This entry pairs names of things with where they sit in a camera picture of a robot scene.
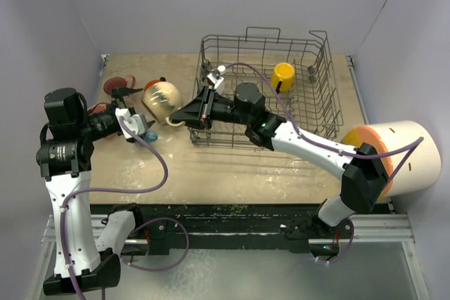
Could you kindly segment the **beige round teapot mug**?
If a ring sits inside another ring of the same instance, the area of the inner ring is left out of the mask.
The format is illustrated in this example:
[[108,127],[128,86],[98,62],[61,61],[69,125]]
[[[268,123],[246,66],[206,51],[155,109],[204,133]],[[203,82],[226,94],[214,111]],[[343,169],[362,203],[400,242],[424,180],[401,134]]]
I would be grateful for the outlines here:
[[183,98],[175,85],[159,81],[144,90],[141,102],[161,125],[181,127],[184,122],[173,122],[170,115],[183,107]]

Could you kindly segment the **blue flower mug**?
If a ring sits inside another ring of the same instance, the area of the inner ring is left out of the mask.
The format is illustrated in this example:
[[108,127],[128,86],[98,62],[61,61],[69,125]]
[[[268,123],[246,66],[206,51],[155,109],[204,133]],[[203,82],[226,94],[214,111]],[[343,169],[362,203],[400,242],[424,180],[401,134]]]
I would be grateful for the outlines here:
[[147,143],[154,143],[158,140],[158,135],[154,131],[149,130],[142,135],[142,139]]

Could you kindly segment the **pink ghost pattern mug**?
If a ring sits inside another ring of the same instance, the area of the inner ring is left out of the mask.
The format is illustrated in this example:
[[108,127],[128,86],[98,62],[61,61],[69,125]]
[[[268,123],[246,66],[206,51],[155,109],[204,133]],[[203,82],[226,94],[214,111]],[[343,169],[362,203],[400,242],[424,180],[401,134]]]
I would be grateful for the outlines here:
[[108,79],[103,85],[103,91],[110,95],[113,89],[122,87],[133,89],[136,85],[136,77],[134,75],[127,75],[125,77],[112,77]]

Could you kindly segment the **orange mug black handle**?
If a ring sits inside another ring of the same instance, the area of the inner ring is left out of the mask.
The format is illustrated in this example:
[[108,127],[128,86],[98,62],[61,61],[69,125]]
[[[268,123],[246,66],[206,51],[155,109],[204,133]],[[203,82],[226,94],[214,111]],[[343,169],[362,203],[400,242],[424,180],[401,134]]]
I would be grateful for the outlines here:
[[151,86],[153,86],[154,84],[157,84],[158,82],[162,82],[162,81],[167,81],[165,77],[160,77],[159,79],[154,79],[149,81],[145,86],[144,86],[144,91],[147,91]]

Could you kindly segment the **yellow mug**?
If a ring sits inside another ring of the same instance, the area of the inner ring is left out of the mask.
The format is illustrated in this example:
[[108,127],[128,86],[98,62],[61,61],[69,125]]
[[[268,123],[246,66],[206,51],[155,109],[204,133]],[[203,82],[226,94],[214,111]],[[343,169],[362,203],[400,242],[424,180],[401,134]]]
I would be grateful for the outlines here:
[[293,86],[295,74],[295,68],[290,63],[279,63],[274,67],[271,85],[277,93],[289,91]]

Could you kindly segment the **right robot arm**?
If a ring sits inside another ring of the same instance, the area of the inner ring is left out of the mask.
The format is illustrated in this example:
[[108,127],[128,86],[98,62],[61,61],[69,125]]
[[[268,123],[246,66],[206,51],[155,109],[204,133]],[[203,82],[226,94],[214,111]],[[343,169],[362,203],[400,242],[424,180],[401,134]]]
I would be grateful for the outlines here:
[[338,178],[340,194],[326,200],[312,222],[319,237],[330,237],[352,214],[371,213],[387,183],[380,154],[372,145],[363,143],[356,148],[296,129],[292,122],[266,109],[265,97],[253,83],[239,84],[233,99],[206,86],[169,118],[199,130],[210,129],[215,121],[241,124],[257,147],[294,155]]

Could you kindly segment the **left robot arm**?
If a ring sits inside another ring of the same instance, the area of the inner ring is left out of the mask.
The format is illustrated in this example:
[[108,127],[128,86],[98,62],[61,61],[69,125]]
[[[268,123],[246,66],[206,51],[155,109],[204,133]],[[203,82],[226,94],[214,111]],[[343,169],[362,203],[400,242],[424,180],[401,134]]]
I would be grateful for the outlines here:
[[94,141],[118,134],[128,141],[144,136],[148,123],[127,106],[135,90],[119,87],[102,112],[88,109],[84,96],[73,88],[57,89],[44,99],[48,123],[40,133],[36,161],[53,208],[56,262],[53,275],[43,283],[47,296],[90,292],[117,286],[120,252],[127,237],[144,232],[144,220],[135,207],[111,213],[104,232],[95,238],[91,227],[88,191]]

